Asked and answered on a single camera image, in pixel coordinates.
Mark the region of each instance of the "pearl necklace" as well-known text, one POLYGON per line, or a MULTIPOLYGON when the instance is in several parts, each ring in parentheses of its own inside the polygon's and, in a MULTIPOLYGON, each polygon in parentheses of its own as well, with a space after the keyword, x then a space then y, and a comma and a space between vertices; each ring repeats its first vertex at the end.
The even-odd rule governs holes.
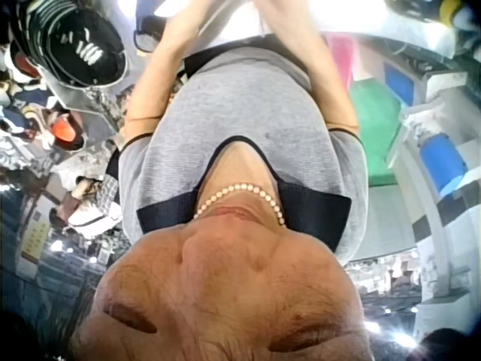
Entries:
POLYGON ((235 184, 233 186, 229 186, 227 188, 224 188, 222 192, 217 192, 214 196, 210 197, 198 210, 197 214, 194 216, 194 219, 196 220, 201 216, 211 205, 213 205, 215 202, 217 202, 219 199, 221 199, 223 196, 228 195, 229 193, 233 192, 240 192, 246 190, 247 192, 252 192, 254 194, 257 194, 259 197, 264 199, 273 209, 274 213, 276 214, 277 221, 282 227, 286 227, 286 220, 284 220, 283 212, 280 210, 280 206, 274 201, 274 199, 269 196, 264 190, 261 188, 254 186, 252 184, 235 184))

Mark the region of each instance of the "collar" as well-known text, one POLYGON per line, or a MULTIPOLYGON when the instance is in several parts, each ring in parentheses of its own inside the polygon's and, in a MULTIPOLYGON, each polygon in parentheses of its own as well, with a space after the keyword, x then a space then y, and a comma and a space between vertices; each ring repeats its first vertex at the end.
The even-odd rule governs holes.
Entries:
POLYGON ((319 192, 284 181, 272 169, 271 164, 259 147, 250 139, 241 136, 231 137, 218 146, 202 179, 191 192, 139 209, 137 215, 142 232, 147 234, 157 229, 190 222, 195 214, 198 192, 207 173, 220 152, 233 141, 248 143, 259 153, 269 167, 277 182, 277 190, 283 206, 287 228, 312 235, 335 252, 346 228, 352 200, 344 196, 319 192))

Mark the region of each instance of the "lips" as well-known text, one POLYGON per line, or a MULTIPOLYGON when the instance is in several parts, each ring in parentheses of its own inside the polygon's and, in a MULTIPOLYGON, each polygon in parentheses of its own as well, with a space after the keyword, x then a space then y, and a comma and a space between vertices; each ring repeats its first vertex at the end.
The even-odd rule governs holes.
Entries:
POLYGON ((251 211, 242 207, 218 207, 214 208, 212 211, 208 212, 203 216, 203 218, 224 216, 230 214, 240 220, 247 220, 249 222, 255 222, 262 224, 258 217, 256 217, 251 211))

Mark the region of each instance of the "green mat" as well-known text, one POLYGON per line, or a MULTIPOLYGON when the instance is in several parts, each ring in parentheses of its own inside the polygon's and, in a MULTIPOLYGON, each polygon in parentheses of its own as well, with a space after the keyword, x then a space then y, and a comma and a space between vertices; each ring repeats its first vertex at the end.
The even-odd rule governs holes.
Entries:
POLYGON ((400 124, 400 102, 374 79, 353 83, 350 94, 368 157, 369 186, 396 184, 395 176, 386 167, 386 155, 400 124))

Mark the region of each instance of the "blue object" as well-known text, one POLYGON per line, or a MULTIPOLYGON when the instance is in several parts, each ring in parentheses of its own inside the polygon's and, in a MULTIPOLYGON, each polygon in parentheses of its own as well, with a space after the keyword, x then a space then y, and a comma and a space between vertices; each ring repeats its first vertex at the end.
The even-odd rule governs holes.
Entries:
POLYGON ((386 85, 410 107, 414 104, 414 82, 401 71, 384 63, 384 80, 386 85))
POLYGON ((466 163, 446 134, 429 138, 419 155, 442 197, 452 193, 467 172, 466 163))

